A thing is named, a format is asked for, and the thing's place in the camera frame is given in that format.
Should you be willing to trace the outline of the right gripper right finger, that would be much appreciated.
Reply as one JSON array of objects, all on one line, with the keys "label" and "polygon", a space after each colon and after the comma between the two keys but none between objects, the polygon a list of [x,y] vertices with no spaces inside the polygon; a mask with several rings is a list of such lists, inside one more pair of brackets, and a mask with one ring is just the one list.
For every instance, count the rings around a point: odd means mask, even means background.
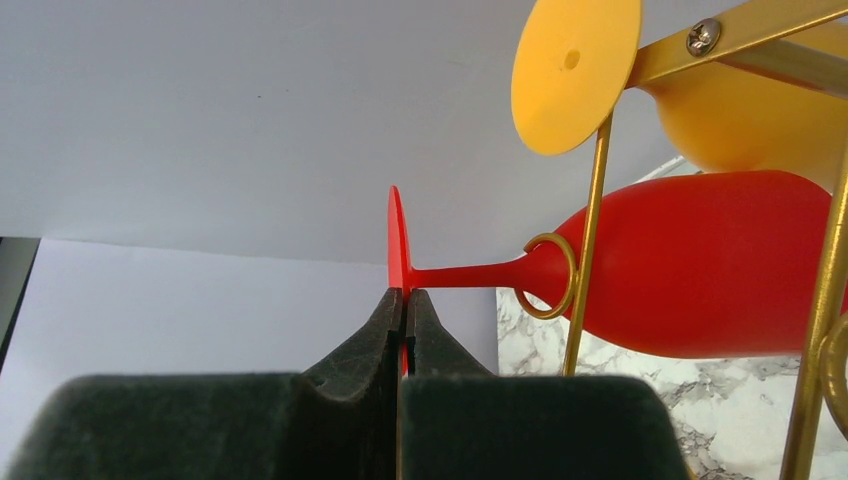
[{"label": "right gripper right finger", "polygon": [[668,410],[627,376],[501,377],[407,303],[411,375],[400,385],[406,479],[686,479]]}]

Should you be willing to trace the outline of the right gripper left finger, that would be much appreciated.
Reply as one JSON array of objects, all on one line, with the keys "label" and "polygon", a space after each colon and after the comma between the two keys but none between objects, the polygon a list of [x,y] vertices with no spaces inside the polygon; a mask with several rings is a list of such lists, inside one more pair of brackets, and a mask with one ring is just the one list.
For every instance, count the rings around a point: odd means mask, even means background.
[{"label": "right gripper left finger", "polygon": [[10,479],[393,479],[402,292],[301,373],[88,375],[48,398]]}]

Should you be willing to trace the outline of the red plastic wine glass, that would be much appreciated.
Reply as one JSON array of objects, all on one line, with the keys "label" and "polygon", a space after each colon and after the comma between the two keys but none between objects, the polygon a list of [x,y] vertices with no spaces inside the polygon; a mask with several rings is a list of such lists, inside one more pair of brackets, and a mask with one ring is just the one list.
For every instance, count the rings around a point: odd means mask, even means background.
[{"label": "red plastic wine glass", "polygon": [[600,203],[584,328],[654,356],[798,354],[831,195],[782,171],[672,176]]}]

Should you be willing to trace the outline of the yellow wine glass top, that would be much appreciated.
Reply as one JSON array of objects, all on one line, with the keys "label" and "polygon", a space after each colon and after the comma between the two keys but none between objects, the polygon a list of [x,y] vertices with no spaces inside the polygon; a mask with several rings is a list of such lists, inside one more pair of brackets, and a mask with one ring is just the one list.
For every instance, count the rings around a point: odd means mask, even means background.
[{"label": "yellow wine glass top", "polygon": [[835,189],[847,143],[845,2],[748,1],[645,47],[642,13],[639,1],[534,5],[511,80],[530,150],[575,149],[636,88],[699,169],[781,170]]}]

